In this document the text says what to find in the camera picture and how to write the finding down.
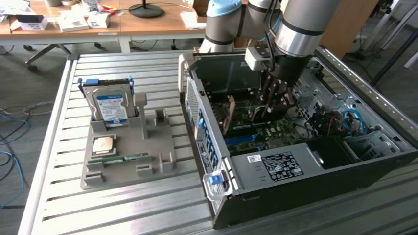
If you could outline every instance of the white box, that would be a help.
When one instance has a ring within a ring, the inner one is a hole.
[[[90,28],[83,16],[63,16],[62,15],[58,18],[58,22],[61,25],[62,32],[71,32],[71,31],[78,31],[78,30]]]
[[[110,25],[110,14],[109,13],[98,13],[90,15],[87,19],[87,24],[91,28],[107,28]]]
[[[46,30],[49,18],[43,15],[17,15],[22,30]]]

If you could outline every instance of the black lamp base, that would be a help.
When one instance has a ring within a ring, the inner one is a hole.
[[[141,18],[154,18],[163,15],[165,11],[161,7],[147,4],[147,8],[143,4],[137,4],[130,7],[130,13]]]

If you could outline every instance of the wooden desk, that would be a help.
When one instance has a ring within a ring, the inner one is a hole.
[[[102,0],[103,5],[118,8],[129,8],[138,4],[134,0]],[[182,0],[166,0],[185,5]],[[49,17],[58,17],[59,11],[70,10],[69,6],[49,7],[43,1],[31,1],[33,10]],[[87,42],[111,42],[119,41],[121,50],[123,53],[130,53],[131,40],[153,40],[153,39],[185,39],[204,38],[205,30],[189,30],[181,18],[181,11],[190,11],[187,8],[159,4],[166,11],[165,15],[153,18],[142,19],[133,16],[129,11],[123,11],[122,16],[113,15],[109,28],[86,29],[74,32],[63,33],[59,24],[50,22],[45,31],[23,31],[21,28],[11,32],[10,24],[15,21],[15,16],[11,16],[7,22],[0,24],[0,46],[2,45],[31,45],[31,44],[51,44],[51,43],[87,43]]]

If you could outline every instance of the aluminum slotted surface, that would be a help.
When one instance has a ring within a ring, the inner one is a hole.
[[[67,61],[61,104],[49,126],[41,162],[19,233],[49,234],[394,234],[418,224],[418,162],[393,171],[372,187],[250,221],[212,229],[210,211],[193,159],[179,106],[178,57],[192,51],[82,55]],[[179,161],[194,173],[119,187],[81,188],[90,109],[79,78],[133,76],[147,92],[146,112],[166,108]],[[336,91],[345,88],[326,74]]]

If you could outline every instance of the robotic arm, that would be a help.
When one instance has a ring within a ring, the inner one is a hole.
[[[280,10],[280,0],[212,0],[208,11],[206,39],[201,52],[234,50],[234,38],[262,39],[268,32],[274,42],[248,48],[246,62],[261,70],[261,97],[265,103],[253,113],[253,121],[286,113],[294,106],[292,88],[310,61],[340,0],[290,0],[278,31],[270,28],[272,14]]]

